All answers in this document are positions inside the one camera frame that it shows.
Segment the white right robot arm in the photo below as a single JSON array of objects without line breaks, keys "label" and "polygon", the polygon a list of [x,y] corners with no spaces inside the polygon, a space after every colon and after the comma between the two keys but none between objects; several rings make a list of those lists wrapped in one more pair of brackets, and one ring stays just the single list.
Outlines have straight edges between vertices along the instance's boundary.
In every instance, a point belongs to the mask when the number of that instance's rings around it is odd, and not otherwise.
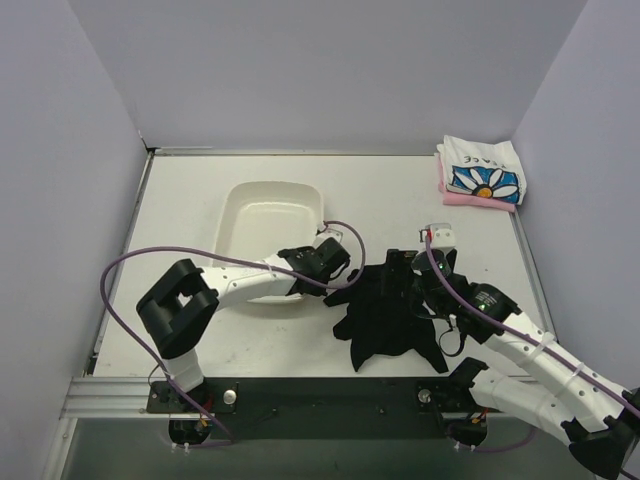
[{"label": "white right robot arm", "polygon": [[428,306],[463,336],[508,359],[530,386],[466,358],[452,374],[479,406],[554,436],[592,474],[616,479],[639,443],[639,391],[606,379],[571,355],[498,288],[454,273],[457,252],[390,249],[382,291]]}]

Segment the white daisy print t shirt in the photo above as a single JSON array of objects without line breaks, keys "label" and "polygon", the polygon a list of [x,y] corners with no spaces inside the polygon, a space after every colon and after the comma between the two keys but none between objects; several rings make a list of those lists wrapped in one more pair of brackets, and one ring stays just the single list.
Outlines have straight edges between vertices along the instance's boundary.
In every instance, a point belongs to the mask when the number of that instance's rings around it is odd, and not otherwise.
[{"label": "white daisy print t shirt", "polygon": [[448,191],[500,200],[516,207],[527,192],[520,158],[510,141],[497,144],[445,135],[437,145]]}]

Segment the white plastic bin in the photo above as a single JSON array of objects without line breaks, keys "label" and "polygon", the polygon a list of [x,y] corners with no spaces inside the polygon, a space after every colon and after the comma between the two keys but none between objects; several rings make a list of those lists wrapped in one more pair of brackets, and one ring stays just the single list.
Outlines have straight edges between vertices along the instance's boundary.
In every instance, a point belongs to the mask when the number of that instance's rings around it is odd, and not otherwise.
[{"label": "white plastic bin", "polygon": [[225,200],[213,252],[258,261],[284,248],[310,246],[323,218],[323,196],[313,186],[284,181],[238,184]]}]

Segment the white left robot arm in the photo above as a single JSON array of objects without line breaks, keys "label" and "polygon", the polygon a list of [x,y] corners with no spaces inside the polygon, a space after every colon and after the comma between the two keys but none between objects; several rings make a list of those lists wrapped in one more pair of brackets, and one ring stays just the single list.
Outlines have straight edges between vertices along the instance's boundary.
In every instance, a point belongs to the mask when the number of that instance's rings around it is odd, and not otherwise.
[{"label": "white left robot arm", "polygon": [[327,238],[317,247],[282,249],[247,266],[174,263],[136,305],[173,380],[170,400],[187,412],[204,402],[196,346],[217,311],[263,297],[324,296],[331,276],[349,262],[340,242]]}]

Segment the black t shirt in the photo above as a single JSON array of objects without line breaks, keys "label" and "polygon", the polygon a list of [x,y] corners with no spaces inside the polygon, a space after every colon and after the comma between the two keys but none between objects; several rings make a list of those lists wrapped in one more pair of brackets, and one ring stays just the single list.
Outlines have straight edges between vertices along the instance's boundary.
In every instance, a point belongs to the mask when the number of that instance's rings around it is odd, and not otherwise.
[{"label": "black t shirt", "polygon": [[352,286],[336,290],[323,300],[328,307],[346,307],[333,334],[338,340],[351,342],[353,369],[359,371],[375,355],[400,356],[414,350],[436,372],[446,373],[448,366],[436,342],[433,321],[419,317],[409,300],[382,294],[383,270],[381,264],[356,269],[348,276],[354,282]]}]

